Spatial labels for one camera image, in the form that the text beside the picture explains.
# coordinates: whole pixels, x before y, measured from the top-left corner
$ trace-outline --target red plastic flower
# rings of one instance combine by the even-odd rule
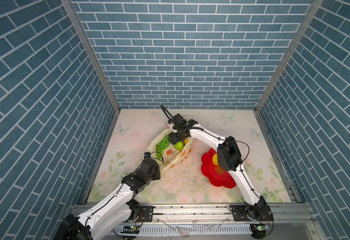
[[[215,165],[212,161],[212,157],[216,154],[214,149],[210,149],[208,152],[201,156],[201,172],[204,176],[208,177],[210,183],[216,187],[224,186],[226,188],[234,188],[236,183],[232,176],[223,170],[219,165]]]

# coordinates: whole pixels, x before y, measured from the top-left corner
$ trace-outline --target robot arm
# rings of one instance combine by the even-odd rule
[[[105,199],[77,217],[63,219],[54,240],[99,240],[117,225],[138,217],[140,204],[135,199],[151,180],[160,179],[158,163],[145,155],[140,166],[125,176],[122,183]]]
[[[162,109],[166,115],[169,113],[164,107]],[[168,126],[173,130],[169,135],[170,142],[176,144],[187,137],[193,137],[213,148],[217,152],[219,166],[230,173],[241,190],[247,206],[248,216],[253,220],[262,218],[264,213],[268,211],[267,203],[264,197],[255,189],[242,167],[243,160],[235,138],[219,136],[203,128],[193,119],[184,120],[180,114],[168,118]]]

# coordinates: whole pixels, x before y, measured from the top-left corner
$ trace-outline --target white plastic bag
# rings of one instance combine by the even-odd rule
[[[157,154],[155,153],[156,144],[158,144],[160,141],[162,141],[171,132],[172,132],[171,128],[165,129],[149,144],[147,151],[154,152],[153,154],[151,154],[152,157],[160,158],[160,157],[157,157]],[[159,161],[158,159],[155,159],[159,164],[161,176],[166,175],[171,167],[182,163],[185,159],[188,158],[188,153],[190,152],[191,143],[193,141],[194,141],[193,137],[187,137],[187,143],[184,145],[183,149],[179,153],[177,153],[178,151],[173,151],[173,152],[177,153],[176,156],[173,159],[168,159],[166,157],[167,159],[165,159],[164,164],[161,161]],[[167,149],[172,149],[172,148],[173,148],[173,145],[170,144],[170,146]]]

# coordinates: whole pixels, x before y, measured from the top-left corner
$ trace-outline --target yellow flower center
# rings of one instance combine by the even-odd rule
[[[215,164],[215,165],[219,165],[217,163],[217,153],[215,153],[214,156],[212,156],[212,163]]]

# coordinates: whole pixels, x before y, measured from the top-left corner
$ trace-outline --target brick-pattern wallpaper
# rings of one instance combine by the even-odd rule
[[[59,0],[0,0],[0,239],[53,238],[114,110]]]
[[[261,116],[327,239],[350,239],[350,0],[325,0]]]
[[[254,108],[312,0],[74,0],[121,108]]]

